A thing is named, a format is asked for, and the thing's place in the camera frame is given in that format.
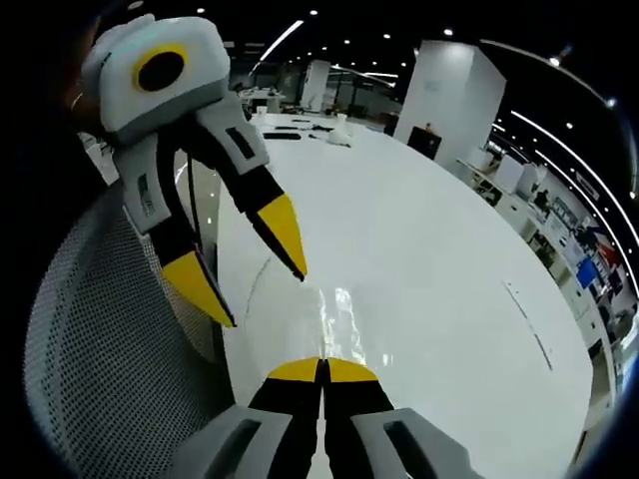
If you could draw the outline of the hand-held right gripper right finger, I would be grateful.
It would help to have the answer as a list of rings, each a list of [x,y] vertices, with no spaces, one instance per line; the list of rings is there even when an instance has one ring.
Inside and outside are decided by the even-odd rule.
[[[365,366],[326,363],[324,445],[331,472],[354,478],[478,478],[467,449],[411,408],[396,408]]]

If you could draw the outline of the person's left hand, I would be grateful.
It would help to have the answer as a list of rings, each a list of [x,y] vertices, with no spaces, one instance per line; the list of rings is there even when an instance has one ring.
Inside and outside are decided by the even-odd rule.
[[[94,38],[87,36],[79,44],[77,58],[69,67],[70,78],[64,92],[64,105],[73,125],[93,136],[102,136],[100,103],[82,76],[82,66],[92,50]]]

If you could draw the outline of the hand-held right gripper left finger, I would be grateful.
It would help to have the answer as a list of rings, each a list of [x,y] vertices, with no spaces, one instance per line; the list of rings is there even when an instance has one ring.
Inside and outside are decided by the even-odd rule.
[[[235,404],[177,449],[168,478],[306,478],[317,449],[320,359],[274,369],[250,404]]]

